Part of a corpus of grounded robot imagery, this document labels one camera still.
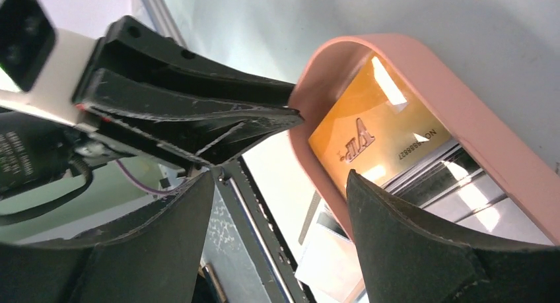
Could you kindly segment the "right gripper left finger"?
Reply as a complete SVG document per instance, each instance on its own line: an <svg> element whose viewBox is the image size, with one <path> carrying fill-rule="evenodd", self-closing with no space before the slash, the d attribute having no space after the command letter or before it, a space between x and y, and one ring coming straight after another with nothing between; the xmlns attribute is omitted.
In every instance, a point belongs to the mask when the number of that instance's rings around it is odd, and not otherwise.
<svg viewBox="0 0 560 303"><path fill-rule="evenodd" d="M1 301L190 302L214 186L204 172L78 237L2 244Z"/></svg>

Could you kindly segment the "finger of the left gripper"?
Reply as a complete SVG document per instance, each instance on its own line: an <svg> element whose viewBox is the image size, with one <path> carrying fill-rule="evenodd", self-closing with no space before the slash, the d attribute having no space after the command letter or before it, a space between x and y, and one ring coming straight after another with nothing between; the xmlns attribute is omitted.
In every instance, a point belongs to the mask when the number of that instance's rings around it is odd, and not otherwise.
<svg viewBox="0 0 560 303"><path fill-rule="evenodd" d="M303 122L291 108L181 94L109 69L83 79L73 101L100 118L104 139L177 166L222 166Z"/></svg>
<svg viewBox="0 0 560 303"><path fill-rule="evenodd" d="M95 68L182 94L285 106L293 83L233 69L161 36L131 16L113 22L98 40Z"/></svg>

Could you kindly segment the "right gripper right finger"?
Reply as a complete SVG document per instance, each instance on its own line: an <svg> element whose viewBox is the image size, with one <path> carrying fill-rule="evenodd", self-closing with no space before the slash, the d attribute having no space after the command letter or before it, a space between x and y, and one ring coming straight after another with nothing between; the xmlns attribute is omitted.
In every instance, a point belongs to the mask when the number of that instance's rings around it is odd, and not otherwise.
<svg viewBox="0 0 560 303"><path fill-rule="evenodd" d="M559 248L442 219L352 170L347 202L371 302L558 302Z"/></svg>

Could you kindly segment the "grey card holder wallet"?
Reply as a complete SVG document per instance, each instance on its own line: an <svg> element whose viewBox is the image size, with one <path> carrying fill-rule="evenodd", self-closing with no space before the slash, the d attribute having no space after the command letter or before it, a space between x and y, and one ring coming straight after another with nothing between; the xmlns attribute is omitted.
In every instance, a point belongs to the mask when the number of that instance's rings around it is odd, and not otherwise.
<svg viewBox="0 0 560 303"><path fill-rule="evenodd" d="M295 277L317 302L368 302L357 251L316 192L298 238Z"/></svg>

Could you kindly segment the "pink oval tray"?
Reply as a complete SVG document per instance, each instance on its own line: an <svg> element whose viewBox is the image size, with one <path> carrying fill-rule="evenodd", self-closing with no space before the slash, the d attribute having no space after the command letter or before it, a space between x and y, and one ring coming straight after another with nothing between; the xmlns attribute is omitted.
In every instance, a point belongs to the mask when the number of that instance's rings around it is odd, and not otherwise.
<svg viewBox="0 0 560 303"><path fill-rule="evenodd" d="M396 70L497 185L558 244L559 176L427 46L403 34L327 41L314 52L288 101L304 120L289 131L294 154L346 234L353 235L347 202L312 152L308 138L372 52Z"/></svg>

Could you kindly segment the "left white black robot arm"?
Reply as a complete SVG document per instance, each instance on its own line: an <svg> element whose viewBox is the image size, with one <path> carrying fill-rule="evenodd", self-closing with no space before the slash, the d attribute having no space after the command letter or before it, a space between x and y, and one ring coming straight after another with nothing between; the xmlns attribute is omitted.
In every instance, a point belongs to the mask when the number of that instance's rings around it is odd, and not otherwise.
<svg viewBox="0 0 560 303"><path fill-rule="evenodd" d="M66 174L83 186L1 215L10 225L84 192L94 169L143 156L172 168L216 168L302 123L292 85L195 54L131 16L92 39L38 14L1 19L1 68L20 88L1 93L1 198Z"/></svg>

